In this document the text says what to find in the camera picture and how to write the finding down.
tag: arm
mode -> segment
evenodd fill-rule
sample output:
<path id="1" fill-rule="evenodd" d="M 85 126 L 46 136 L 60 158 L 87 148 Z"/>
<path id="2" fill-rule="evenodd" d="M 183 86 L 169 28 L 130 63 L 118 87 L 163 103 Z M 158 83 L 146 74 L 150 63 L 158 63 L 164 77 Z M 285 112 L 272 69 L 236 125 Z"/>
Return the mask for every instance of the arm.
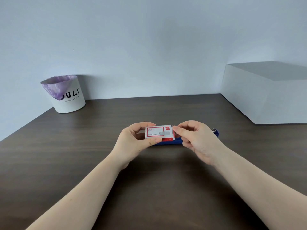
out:
<path id="1" fill-rule="evenodd" d="M 307 196 L 228 149 L 203 123 L 187 121 L 173 129 L 185 147 L 217 169 L 269 229 L 307 228 Z"/>
<path id="2" fill-rule="evenodd" d="M 153 123 L 135 123 L 122 130 L 112 152 L 75 188 L 39 217 L 27 230 L 90 230 L 118 173 L 143 149 L 161 138 L 138 140 L 138 132 Z"/>

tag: desk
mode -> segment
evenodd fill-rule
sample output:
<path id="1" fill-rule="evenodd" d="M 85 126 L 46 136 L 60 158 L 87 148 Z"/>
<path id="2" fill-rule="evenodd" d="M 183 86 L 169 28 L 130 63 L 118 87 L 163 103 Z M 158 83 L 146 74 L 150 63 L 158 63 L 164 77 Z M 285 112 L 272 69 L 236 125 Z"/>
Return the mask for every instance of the desk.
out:
<path id="1" fill-rule="evenodd" d="M 307 125 L 255 125 L 220 94 L 88 100 L 52 108 L 0 142 L 0 229 L 25 229 L 76 186 L 134 122 L 186 120 L 307 195 Z M 153 146 L 123 170 L 93 229 L 266 229 L 212 167 L 182 145 Z"/>

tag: trash bag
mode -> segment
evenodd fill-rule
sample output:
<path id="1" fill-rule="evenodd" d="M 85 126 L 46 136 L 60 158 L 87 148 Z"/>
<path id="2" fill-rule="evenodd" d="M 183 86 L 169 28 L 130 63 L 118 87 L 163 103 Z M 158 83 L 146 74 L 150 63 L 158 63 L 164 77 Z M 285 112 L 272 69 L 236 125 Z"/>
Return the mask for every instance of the trash bag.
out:
<path id="1" fill-rule="evenodd" d="M 76 75 L 56 76 L 48 78 L 41 82 L 43 88 L 56 100 L 62 100 L 65 92 L 68 90 L 70 83 L 76 79 Z"/>

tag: small white and red box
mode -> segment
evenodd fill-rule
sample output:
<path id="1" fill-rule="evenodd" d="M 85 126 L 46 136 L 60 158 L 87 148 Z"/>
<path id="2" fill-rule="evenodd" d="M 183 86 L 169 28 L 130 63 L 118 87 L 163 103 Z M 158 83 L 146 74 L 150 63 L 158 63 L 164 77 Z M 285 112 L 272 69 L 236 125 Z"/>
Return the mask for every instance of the small white and red box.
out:
<path id="1" fill-rule="evenodd" d="M 146 127 L 145 139 L 150 137 L 160 137 L 162 141 L 173 141 L 175 140 L 175 132 L 172 125 Z"/>

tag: dark wooden table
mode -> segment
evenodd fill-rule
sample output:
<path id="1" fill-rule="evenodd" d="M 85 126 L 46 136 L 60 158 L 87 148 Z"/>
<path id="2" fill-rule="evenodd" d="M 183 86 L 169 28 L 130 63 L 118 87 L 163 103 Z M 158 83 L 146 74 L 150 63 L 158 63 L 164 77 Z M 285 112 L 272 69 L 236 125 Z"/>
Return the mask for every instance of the dark wooden table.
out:
<path id="1" fill-rule="evenodd" d="M 126 126 L 197 120 L 229 148 L 307 195 L 307 125 L 255 125 L 222 95 L 88 100 L 52 108 L 0 142 L 0 229 L 25 229 L 112 150 Z M 212 167 L 182 145 L 148 148 L 123 170 L 93 229 L 266 229 Z"/>

